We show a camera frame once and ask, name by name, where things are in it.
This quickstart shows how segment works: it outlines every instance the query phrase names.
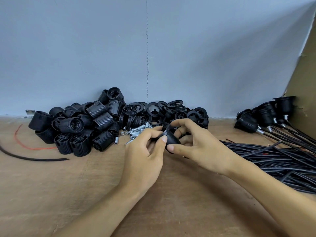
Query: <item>hand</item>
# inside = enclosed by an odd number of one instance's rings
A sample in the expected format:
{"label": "hand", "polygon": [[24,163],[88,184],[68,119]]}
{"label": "hand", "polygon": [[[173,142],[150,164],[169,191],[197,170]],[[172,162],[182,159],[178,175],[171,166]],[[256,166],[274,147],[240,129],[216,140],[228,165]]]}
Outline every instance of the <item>hand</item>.
{"label": "hand", "polygon": [[162,136],[156,143],[151,143],[150,139],[158,137],[161,129],[162,126],[147,128],[126,145],[120,186],[128,186],[143,196],[156,182],[163,164],[167,137]]}
{"label": "hand", "polygon": [[190,132],[191,135],[180,139],[182,145],[168,145],[168,151],[188,157],[210,171],[227,175],[227,171],[232,167],[232,160],[241,158],[216,139],[211,132],[199,127],[190,119],[177,119],[171,126],[180,126],[174,133],[177,138],[186,132]]}

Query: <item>forearm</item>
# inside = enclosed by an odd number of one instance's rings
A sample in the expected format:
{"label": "forearm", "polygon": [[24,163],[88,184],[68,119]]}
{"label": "forearm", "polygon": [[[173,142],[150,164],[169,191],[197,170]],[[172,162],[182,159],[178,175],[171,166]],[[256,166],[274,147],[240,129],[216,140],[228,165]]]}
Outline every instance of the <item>forearm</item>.
{"label": "forearm", "polygon": [[111,236],[142,196],[142,193],[137,193],[132,188],[116,186],[100,202],[58,231],[54,237]]}
{"label": "forearm", "polygon": [[244,187],[290,236],[316,235],[316,202],[234,156],[227,176]]}

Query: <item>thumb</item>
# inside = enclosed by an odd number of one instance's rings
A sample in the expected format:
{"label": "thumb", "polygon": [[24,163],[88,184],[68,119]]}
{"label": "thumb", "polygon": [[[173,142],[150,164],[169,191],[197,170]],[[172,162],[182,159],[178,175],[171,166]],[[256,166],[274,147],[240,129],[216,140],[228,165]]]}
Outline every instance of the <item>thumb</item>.
{"label": "thumb", "polygon": [[167,136],[163,135],[162,137],[160,137],[155,144],[153,153],[151,154],[151,156],[156,157],[156,156],[161,156],[163,155],[163,152],[165,150],[166,147],[166,143],[167,143]]}
{"label": "thumb", "polygon": [[185,146],[180,144],[170,144],[167,145],[167,150],[176,155],[183,155],[185,157],[192,158],[192,146]]}

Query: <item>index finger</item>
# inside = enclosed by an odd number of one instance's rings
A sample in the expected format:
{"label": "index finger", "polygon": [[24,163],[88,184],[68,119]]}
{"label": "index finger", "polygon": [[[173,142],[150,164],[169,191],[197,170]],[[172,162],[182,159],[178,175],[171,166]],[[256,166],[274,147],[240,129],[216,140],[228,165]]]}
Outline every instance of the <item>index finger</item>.
{"label": "index finger", "polygon": [[161,134],[162,134],[162,131],[158,131],[157,128],[156,129],[147,128],[139,136],[137,136],[137,138],[134,140],[134,142],[136,141],[136,142],[139,142],[139,143],[144,144],[146,146],[147,142],[151,138],[157,138]]}
{"label": "index finger", "polygon": [[170,124],[171,126],[183,126],[185,128],[178,128],[174,135],[177,136],[179,134],[182,135],[183,133],[190,131],[193,135],[197,133],[197,131],[199,130],[199,126],[197,124],[195,124],[192,120],[186,118],[186,119],[176,119],[173,122],[171,122]]}

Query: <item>blue-gray wall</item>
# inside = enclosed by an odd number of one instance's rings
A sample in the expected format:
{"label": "blue-gray wall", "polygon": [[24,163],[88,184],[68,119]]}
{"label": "blue-gray wall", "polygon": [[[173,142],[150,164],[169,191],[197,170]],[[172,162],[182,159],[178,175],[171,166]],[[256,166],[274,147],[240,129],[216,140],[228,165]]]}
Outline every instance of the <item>blue-gray wall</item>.
{"label": "blue-gray wall", "polygon": [[231,117],[282,95],[314,0],[0,0],[0,115],[183,99]]}

